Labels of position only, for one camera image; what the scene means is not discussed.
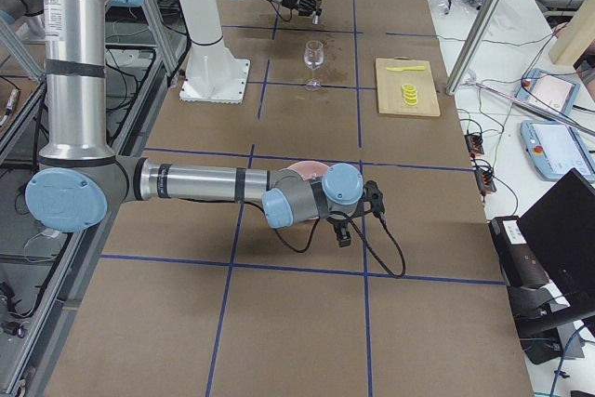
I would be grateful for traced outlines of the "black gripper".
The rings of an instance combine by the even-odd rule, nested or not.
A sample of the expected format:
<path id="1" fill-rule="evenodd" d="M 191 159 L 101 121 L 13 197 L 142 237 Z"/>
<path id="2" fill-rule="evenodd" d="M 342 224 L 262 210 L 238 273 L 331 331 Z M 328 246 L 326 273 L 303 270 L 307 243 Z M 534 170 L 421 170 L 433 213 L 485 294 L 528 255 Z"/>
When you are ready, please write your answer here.
<path id="1" fill-rule="evenodd" d="M 373 180 L 368 180 L 364 184 L 364 191 L 357 205 L 357 216 L 365 216 L 372 213 L 374 217 L 383 217 L 385 206 L 383 202 L 383 193 Z"/>
<path id="2" fill-rule="evenodd" d="M 309 4 L 321 4 L 322 0 L 282 0 L 282 6 L 290 10 L 299 10 L 300 17 L 320 17 L 322 10 Z"/>

